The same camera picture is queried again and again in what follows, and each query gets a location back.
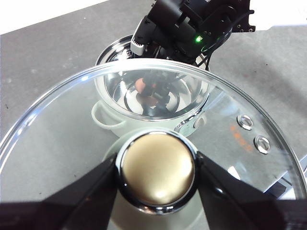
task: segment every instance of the gray surface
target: gray surface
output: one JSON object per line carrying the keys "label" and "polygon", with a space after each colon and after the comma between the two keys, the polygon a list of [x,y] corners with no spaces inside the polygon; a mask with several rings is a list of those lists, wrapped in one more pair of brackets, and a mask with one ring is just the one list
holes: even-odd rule
{"label": "gray surface", "polygon": [[[111,0],[1,35],[1,138],[46,89],[132,34],[151,2]],[[307,153],[306,46],[303,26],[233,34],[211,62],[272,116],[299,158]]]}
{"label": "gray surface", "polygon": [[92,120],[94,83],[74,89],[34,112],[1,172],[1,202],[47,198],[97,166],[118,139]]}

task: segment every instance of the gold knob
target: gold knob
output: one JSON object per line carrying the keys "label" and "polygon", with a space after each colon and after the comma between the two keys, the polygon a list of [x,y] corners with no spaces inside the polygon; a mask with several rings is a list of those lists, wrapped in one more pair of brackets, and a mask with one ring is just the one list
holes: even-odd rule
{"label": "gold knob", "polygon": [[147,134],[130,145],[122,172],[130,192],[149,205],[168,205],[189,191],[194,180],[189,148],[169,134]]}

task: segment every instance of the gray table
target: gray table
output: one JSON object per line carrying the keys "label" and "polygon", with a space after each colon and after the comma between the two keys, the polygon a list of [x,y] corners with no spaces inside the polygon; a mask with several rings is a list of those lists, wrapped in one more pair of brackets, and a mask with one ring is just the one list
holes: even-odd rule
{"label": "gray table", "polygon": [[[1,35],[1,138],[48,88],[132,34],[151,3],[110,0]],[[233,34],[211,62],[213,73],[263,106],[300,159],[307,153],[306,46],[306,26]]]}

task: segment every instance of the pot lid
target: pot lid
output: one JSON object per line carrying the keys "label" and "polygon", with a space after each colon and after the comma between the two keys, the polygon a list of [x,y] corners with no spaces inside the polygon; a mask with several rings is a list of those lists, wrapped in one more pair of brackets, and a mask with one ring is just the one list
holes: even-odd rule
{"label": "pot lid", "polygon": [[[97,166],[118,137],[92,119],[92,107],[101,101],[95,82],[109,80],[114,75],[121,79],[118,77],[121,73],[148,76],[156,72],[173,74],[175,78],[186,75],[208,84],[204,95],[197,91],[196,104],[179,115],[181,118],[198,106],[205,114],[204,125],[192,119],[195,130],[188,136],[199,151],[237,179],[263,192],[272,192],[271,188],[281,183],[282,178],[285,189],[288,183],[297,199],[306,198],[306,182],[297,157],[278,126],[249,96],[200,68],[169,60],[138,58],[109,62],[67,78],[26,111],[1,142],[1,202],[43,200]],[[113,99],[110,103],[118,106]],[[177,106],[170,104],[166,106],[169,111]],[[128,106],[140,115],[138,108]],[[128,133],[136,127],[116,128]]]}

